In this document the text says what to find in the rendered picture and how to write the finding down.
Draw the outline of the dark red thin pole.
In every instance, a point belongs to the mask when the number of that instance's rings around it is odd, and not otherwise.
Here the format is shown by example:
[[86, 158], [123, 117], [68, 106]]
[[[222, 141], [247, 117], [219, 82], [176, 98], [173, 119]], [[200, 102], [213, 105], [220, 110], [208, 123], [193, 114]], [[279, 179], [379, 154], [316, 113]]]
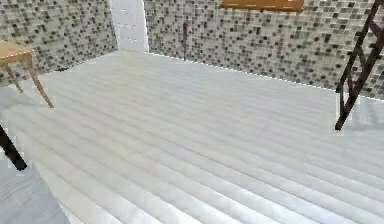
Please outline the dark red thin pole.
[[183, 22], [183, 60], [186, 60], [186, 49], [187, 49], [187, 38], [188, 38], [188, 23]]

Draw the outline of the dark brown wooden chair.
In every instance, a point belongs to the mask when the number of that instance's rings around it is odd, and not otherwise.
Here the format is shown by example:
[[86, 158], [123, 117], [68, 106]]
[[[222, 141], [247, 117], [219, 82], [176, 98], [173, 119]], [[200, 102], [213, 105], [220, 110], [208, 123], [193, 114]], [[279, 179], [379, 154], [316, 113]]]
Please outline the dark brown wooden chair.
[[[335, 92], [340, 95], [339, 97], [339, 118], [335, 123], [335, 129], [340, 131], [347, 120], [356, 100], [362, 91], [365, 82], [370, 75], [373, 66], [378, 60], [382, 49], [384, 48], [384, 28], [380, 27], [375, 21], [374, 17], [380, 8], [384, 8], [384, 0], [375, 0], [368, 17], [364, 23], [363, 29], [357, 39], [350, 58], [343, 71]], [[363, 50], [363, 41], [371, 31], [376, 37], [376, 42], [373, 44], [372, 50], [366, 56]], [[359, 60], [361, 72], [356, 81], [352, 78], [352, 67], [356, 60]]]

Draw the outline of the black furniture leg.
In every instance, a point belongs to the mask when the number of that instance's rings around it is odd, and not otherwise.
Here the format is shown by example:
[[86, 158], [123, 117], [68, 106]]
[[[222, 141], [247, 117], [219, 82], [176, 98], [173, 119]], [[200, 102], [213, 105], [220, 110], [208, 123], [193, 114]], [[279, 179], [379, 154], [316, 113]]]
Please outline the black furniture leg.
[[12, 162], [18, 171], [22, 171], [27, 168], [27, 164], [19, 154], [15, 145], [0, 125], [0, 147], [4, 150], [6, 157]]

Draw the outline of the light wooden table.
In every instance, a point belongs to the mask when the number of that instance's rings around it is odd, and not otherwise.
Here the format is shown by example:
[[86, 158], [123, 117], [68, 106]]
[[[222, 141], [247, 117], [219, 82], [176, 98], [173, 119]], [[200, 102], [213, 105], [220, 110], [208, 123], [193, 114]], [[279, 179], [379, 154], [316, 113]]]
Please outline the light wooden table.
[[46, 94], [38, 75], [33, 66], [33, 49], [22, 46], [16, 43], [8, 42], [5, 40], [0, 40], [0, 68], [5, 70], [6, 73], [11, 78], [11, 81], [16, 86], [17, 90], [22, 93], [23, 89], [20, 86], [17, 77], [13, 74], [11, 68], [9, 67], [10, 63], [23, 62], [26, 65], [26, 70], [31, 76], [32, 81], [37, 87], [42, 98], [48, 104], [50, 108], [53, 108], [54, 105]]

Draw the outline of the orange wooden wall shelf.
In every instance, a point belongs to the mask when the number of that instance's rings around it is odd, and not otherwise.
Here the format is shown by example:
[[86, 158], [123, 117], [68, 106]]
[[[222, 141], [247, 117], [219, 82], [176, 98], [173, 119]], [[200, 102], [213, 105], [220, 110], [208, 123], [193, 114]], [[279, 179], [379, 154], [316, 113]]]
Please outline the orange wooden wall shelf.
[[221, 0], [221, 8], [302, 12], [304, 0]]

